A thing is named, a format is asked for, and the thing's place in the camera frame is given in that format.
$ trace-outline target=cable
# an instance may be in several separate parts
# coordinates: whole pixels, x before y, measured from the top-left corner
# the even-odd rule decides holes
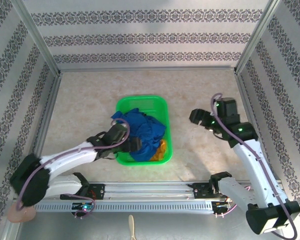
[[[74,213],[74,217],[78,217],[77,214],[78,213],[85,213],[85,215],[81,216],[80,219],[86,218],[88,217],[95,209],[96,209],[96,201],[94,199],[92,199],[91,197],[86,197],[86,196],[79,196],[79,195],[74,195],[74,194],[65,194],[69,197],[74,197],[77,199],[86,199],[86,200],[90,200],[93,203],[93,207],[90,211],[86,211],[86,210],[78,210]]]
[[[267,179],[267,181],[269,182],[271,189],[276,197],[276,199],[278,200],[278,202],[280,203],[286,217],[288,218],[291,227],[293,229],[293,237],[292,238],[287,238],[285,236],[282,236],[276,232],[272,232],[274,235],[276,235],[279,238],[285,239],[285,240],[295,240],[297,239],[298,233],[297,233],[297,228],[294,224],[294,221],[292,220],[286,206],[284,205],[284,203],[282,202],[281,198],[279,197],[279,194],[276,190],[275,185],[273,184],[273,182],[271,181],[271,178],[269,176],[269,173],[266,169],[265,164],[261,161],[261,157],[248,145],[246,144],[244,141],[242,141],[239,137],[237,137],[234,133],[232,133],[225,125],[224,123],[221,121],[221,119],[218,117],[218,113],[215,110],[215,100],[219,99],[222,97],[222,93],[216,93],[215,95],[212,96],[211,101],[210,101],[210,106],[211,106],[211,112],[213,113],[215,119],[217,120],[217,122],[219,123],[219,125],[231,136],[233,137],[235,140],[237,140],[240,144],[242,144],[243,146],[245,146],[256,158],[256,160],[260,163],[261,168],[265,174],[265,177]]]
[[[218,136],[215,132],[213,132],[213,136],[215,136],[217,139],[220,139],[220,140],[223,140],[223,141],[226,141],[223,137],[221,136]]]
[[[248,191],[251,189],[251,186],[246,186],[245,189],[247,189]],[[221,214],[215,214],[215,217],[225,217],[225,215],[231,213],[235,208],[237,207],[237,204],[233,205],[233,207],[231,207],[228,211],[226,211],[225,213],[221,213]]]
[[[115,148],[115,147],[118,147],[119,145],[123,144],[127,139],[128,139],[128,136],[130,134],[130,126],[128,124],[128,122],[122,118],[115,118],[114,120],[112,120],[111,122],[111,125],[113,125],[114,122],[116,121],[121,121],[123,122],[124,124],[126,124],[126,134],[125,136],[123,137],[123,139],[116,143],[116,144],[113,144],[113,145],[110,145],[110,146],[87,146],[87,147],[82,147],[80,149],[72,149],[72,150],[69,150],[69,151],[66,151],[66,152],[63,152],[53,158],[51,158],[50,160],[46,161],[44,164],[40,165],[39,167],[37,167],[31,174],[30,176],[27,178],[27,180],[25,181],[20,193],[19,193],[19,196],[18,196],[18,199],[16,201],[16,210],[17,211],[21,211],[24,206],[21,206],[21,201],[22,201],[22,197],[26,191],[26,188],[28,186],[28,184],[30,183],[31,179],[34,177],[34,175],[39,172],[41,169],[43,169],[46,165],[50,164],[50,163],[53,163],[54,161],[66,156],[66,155],[69,155],[69,154],[72,154],[72,153],[78,153],[78,152],[81,152],[81,151],[85,151],[85,150],[95,150],[95,149],[111,149],[111,148]],[[85,216],[89,215],[96,207],[96,202],[95,200],[93,200],[92,198],[90,197],[84,197],[84,196],[78,196],[78,195],[73,195],[73,194],[66,194],[68,196],[72,196],[72,197],[75,197],[75,198],[79,198],[79,199],[87,199],[87,200],[90,200],[93,202],[93,208],[91,211],[89,211]]]

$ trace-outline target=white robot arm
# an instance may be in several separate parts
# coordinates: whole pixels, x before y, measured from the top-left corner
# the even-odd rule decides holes
[[[296,201],[289,201],[278,186],[255,129],[249,122],[240,122],[236,101],[230,97],[215,99],[219,95],[212,97],[212,113],[195,109],[190,121],[204,126],[214,135],[221,134],[222,137],[217,137],[228,141],[247,171],[253,192],[246,190],[228,172],[210,177],[210,191],[226,195],[245,211],[246,220],[256,234],[284,228],[300,213],[300,206]]]
[[[89,183],[82,174],[59,175],[81,164],[105,158],[109,153],[138,151],[142,146],[141,140],[137,137],[129,137],[123,142],[126,133],[127,128],[116,123],[108,132],[91,136],[85,142],[69,150],[42,157],[30,154],[13,173],[10,183],[18,195],[26,185],[25,191],[21,194],[22,204],[25,207],[33,206],[43,198],[51,196],[62,194],[85,196]],[[39,167],[41,169],[27,182],[29,176]]]

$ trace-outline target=metal frame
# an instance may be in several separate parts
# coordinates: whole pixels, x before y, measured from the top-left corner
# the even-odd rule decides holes
[[[258,131],[257,123],[256,123],[256,120],[255,120],[251,105],[249,103],[248,95],[247,95],[247,92],[245,90],[242,78],[239,74],[236,73],[236,71],[233,71],[233,74],[234,74],[234,78],[236,80],[236,84],[237,84],[238,89],[239,89],[239,93],[240,93],[240,96],[241,96],[241,99],[242,99],[242,103],[243,103],[243,107],[244,107],[246,117],[247,117],[248,121],[253,124],[254,129],[256,129]]]
[[[265,32],[267,25],[268,25],[269,21],[271,20],[273,14],[275,13],[280,1],[281,0],[270,0],[270,2],[268,2],[268,4],[266,5],[266,7],[263,11],[263,15],[260,18],[260,21],[258,22],[257,26],[255,27],[255,29],[249,39],[249,42],[245,46],[245,48],[241,54],[241,57],[234,68],[234,70],[237,74],[240,73],[243,70],[243,68],[245,67],[245,65],[246,65],[247,61],[249,60],[252,52],[254,51],[257,43],[259,42],[261,36]]]
[[[42,126],[39,129],[39,133],[38,133],[38,137],[37,137],[38,141],[37,141],[36,146],[34,146],[34,150],[33,150],[33,153],[36,154],[37,156],[41,155],[41,152],[44,148],[44,144],[45,144],[46,136],[48,133],[48,128],[49,128],[50,120],[52,117],[52,113],[54,111],[55,103],[57,100],[57,95],[58,95],[62,76],[63,76],[62,73],[58,74],[58,76],[56,76],[56,79],[53,83],[51,95],[50,95],[50,98],[48,99],[46,111],[45,111],[43,119],[42,119]]]
[[[39,32],[33,18],[28,12],[25,3],[23,2],[23,0],[11,0],[11,3],[14,6],[16,12],[19,14],[34,43],[37,45],[38,49],[43,55],[43,58],[47,62],[50,70],[53,72],[53,75],[57,76],[60,73],[57,63],[53,55],[51,54],[44,38]]]
[[[77,72],[118,72],[118,71],[186,71],[186,70],[233,70],[233,66],[186,66],[186,67],[119,67],[119,68],[71,68],[62,69],[62,73]]]
[[[281,180],[278,185],[283,189]],[[195,199],[193,189],[188,184],[193,181],[158,181],[158,182],[90,182],[105,184],[104,199],[98,200],[96,213],[101,212],[171,212],[212,214],[211,201],[223,202],[224,198]],[[238,181],[243,187],[250,186],[249,181]],[[47,198],[35,206],[37,212],[71,212],[72,203],[82,200],[60,200]],[[3,229],[2,240],[15,240],[20,223],[8,220]]]

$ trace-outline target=wallpaper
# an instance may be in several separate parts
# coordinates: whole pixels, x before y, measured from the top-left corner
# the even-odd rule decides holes
[[[300,0],[280,3],[241,78],[271,167],[300,204]]]
[[[232,66],[268,0],[25,0],[61,70]]]
[[[55,76],[8,0],[0,0],[0,236],[9,179],[33,148]]]

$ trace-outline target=green basket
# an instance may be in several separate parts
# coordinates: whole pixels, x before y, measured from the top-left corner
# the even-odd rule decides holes
[[[159,120],[166,126],[163,139],[166,140],[167,150],[161,161],[135,161],[129,153],[120,152],[116,155],[116,160],[125,166],[145,166],[145,165],[160,165],[168,162],[173,154],[172,140],[170,133],[170,123],[168,114],[168,105],[166,100],[156,95],[141,95],[141,96],[127,96],[122,98],[116,104],[116,110],[123,114],[132,109],[139,108],[139,110],[149,116]]]

